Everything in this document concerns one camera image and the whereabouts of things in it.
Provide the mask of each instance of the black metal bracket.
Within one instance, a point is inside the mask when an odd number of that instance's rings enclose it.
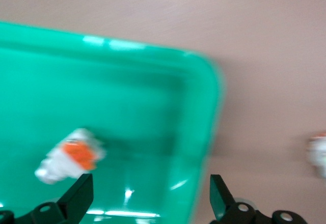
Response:
[[[210,176],[209,198],[216,217],[210,224],[307,224],[291,211],[278,210],[269,218],[247,203],[236,202],[220,175]]]
[[[19,218],[0,211],[0,224],[78,224],[93,198],[93,176],[83,174],[57,202],[43,203]]]

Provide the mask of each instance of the beige table surface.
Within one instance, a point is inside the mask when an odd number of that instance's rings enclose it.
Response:
[[[326,0],[0,0],[0,19],[208,54],[228,82],[208,174],[267,215],[325,223],[305,143],[326,130]],[[195,223],[212,219],[206,181]]]

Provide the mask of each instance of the orange label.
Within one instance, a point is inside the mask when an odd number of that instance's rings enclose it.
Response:
[[[83,141],[65,142],[62,150],[77,162],[84,170],[95,169],[96,155]]]

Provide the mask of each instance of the green plastic tray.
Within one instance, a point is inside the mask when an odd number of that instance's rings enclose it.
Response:
[[[223,90],[192,51],[0,23],[0,206],[20,216],[60,197],[75,180],[34,171],[86,127],[107,156],[82,223],[188,223]]]

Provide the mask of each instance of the bolt hole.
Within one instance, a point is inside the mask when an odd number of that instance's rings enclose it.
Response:
[[[243,212],[247,212],[249,210],[248,206],[244,205],[244,204],[239,204],[238,209],[243,211]]]
[[[40,208],[40,211],[41,212],[44,212],[44,211],[47,211],[47,210],[49,210],[50,209],[50,206],[49,205],[45,205],[45,206],[42,206],[41,208]]]
[[[283,213],[281,213],[280,216],[281,216],[281,218],[282,218],[283,220],[286,220],[286,221],[293,221],[292,216],[291,216],[290,214],[288,214],[288,213],[283,212]]]

